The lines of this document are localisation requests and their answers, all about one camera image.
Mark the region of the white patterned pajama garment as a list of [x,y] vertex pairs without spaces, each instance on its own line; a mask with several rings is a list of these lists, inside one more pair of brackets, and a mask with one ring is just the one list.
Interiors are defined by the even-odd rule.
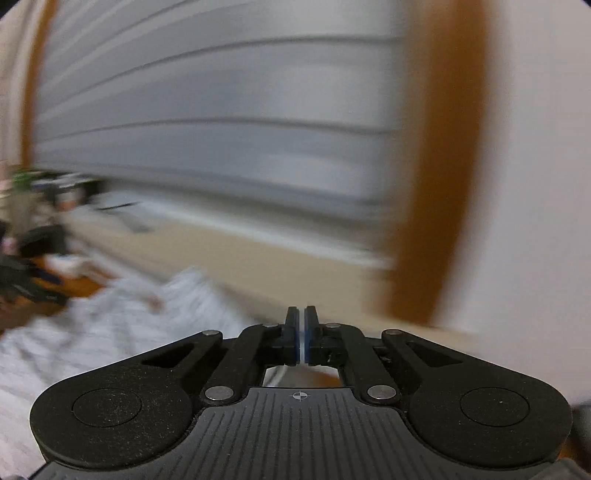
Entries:
[[54,383],[202,330],[232,337],[252,318],[204,274],[187,269],[155,285],[115,280],[54,316],[1,337],[1,473],[26,476],[43,463],[29,429],[34,400]]

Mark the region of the green lidded bottle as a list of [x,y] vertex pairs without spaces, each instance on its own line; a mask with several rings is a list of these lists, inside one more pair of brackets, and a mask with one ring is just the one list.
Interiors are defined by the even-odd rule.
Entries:
[[33,223],[37,196],[32,191],[32,176],[27,170],[19,170],[12,176],[8,199],[12,229],[16,235],[28,231]]

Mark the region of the beige window sill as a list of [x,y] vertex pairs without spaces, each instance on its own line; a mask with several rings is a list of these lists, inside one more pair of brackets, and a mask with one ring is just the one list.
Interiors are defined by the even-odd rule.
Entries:
[[253,312],[271,316],[287,306],[314,305],[322,319],[367,331],[398,328],[384,307],[384,280],[377,269],[318,258],[254,240],[167,222],[132,233],[102,215],[66,217],[70,232],[138,271],[165,280],[194,267],[238,297]]

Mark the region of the grey window roller blind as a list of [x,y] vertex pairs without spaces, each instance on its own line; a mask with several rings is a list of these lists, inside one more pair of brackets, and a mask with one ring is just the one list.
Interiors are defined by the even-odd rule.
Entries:
[[34,159],[365,218],[394,183],[408,15],[404,1],[62,1]]

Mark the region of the brown wooden window frame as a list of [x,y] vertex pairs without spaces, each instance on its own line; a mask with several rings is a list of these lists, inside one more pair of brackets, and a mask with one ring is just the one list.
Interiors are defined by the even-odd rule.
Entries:
[[32,1],[20,70],[26,78],[14,157],[23,165],[103,180],[132,233],[180,222],[318,258],[377,269],[388,315],[434,321],[449,281],[477,162],[487,96],[488,5],[404,1],[409,7],[402,127],[387,163],[394,183],[362,219],[317,214],[207,192],[40,166],[33,155],[36,93],[51,23],[62,1]]

